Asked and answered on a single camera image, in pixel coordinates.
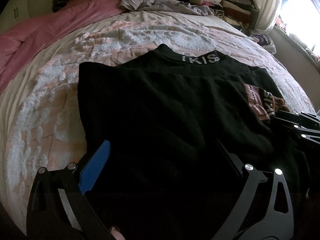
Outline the person's left hand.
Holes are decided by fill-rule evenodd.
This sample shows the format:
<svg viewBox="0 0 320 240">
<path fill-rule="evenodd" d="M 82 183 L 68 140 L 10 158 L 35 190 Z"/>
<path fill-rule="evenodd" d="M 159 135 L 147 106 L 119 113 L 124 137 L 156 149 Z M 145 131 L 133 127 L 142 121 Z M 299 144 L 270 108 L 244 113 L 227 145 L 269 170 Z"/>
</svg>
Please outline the person's left hand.
<svg viewBox="0 0 320 240">
<path fill-rule="evenodd" d="M 116 240 L 125 240 L 124 236 L 123 236 L 115 227 L 112 227 L 112 228 L 111 228 L 110 234 L 111 234 Z"/>
</svg>

